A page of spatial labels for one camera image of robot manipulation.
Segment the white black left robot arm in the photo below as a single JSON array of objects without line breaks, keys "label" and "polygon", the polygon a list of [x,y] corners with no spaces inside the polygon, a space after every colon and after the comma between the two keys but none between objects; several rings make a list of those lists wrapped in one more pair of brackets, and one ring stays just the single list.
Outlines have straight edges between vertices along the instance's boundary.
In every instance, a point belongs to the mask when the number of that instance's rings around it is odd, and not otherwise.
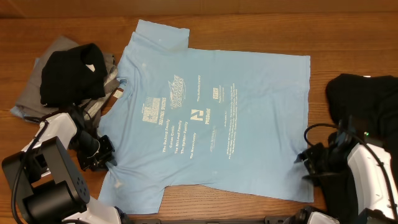
[{"label": "white black left robot arm", "polygon": [[81,172],[115,164],[109,137],[86,125],[85,112],[69,106],[41,118],[28,116],[40,129],[23,150],[2,161],[11,188],[17,223],[130,223],[118,207],[90,195]]}]

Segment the light blue printed t-shirt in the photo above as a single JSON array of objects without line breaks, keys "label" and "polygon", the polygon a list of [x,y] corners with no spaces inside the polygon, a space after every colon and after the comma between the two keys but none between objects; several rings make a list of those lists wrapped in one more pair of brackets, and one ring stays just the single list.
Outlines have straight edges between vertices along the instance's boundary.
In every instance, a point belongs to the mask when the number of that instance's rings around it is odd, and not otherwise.
[{"label": "light blue printed t-shirt", "polygon": [[118,64],[121,97],[101,118],[115,164],[99,200],[159,211],[174,185],[313,201],[295,159],[307,143],[310,57],[192,49],[190,31],[139,21]]}]

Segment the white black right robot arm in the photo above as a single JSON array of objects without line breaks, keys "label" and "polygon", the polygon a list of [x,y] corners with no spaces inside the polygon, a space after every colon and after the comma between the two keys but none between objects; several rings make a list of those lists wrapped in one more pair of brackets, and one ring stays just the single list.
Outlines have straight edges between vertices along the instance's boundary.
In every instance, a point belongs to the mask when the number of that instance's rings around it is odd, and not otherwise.
[{"label": "white black right robot arm", "polygon": [[326,213],[339,223],[397,223],[397,186],[391,155],[370,136],[366,122],[350,117],[333,125],[328,145],[308,145],[296,161],[320,187]]}]

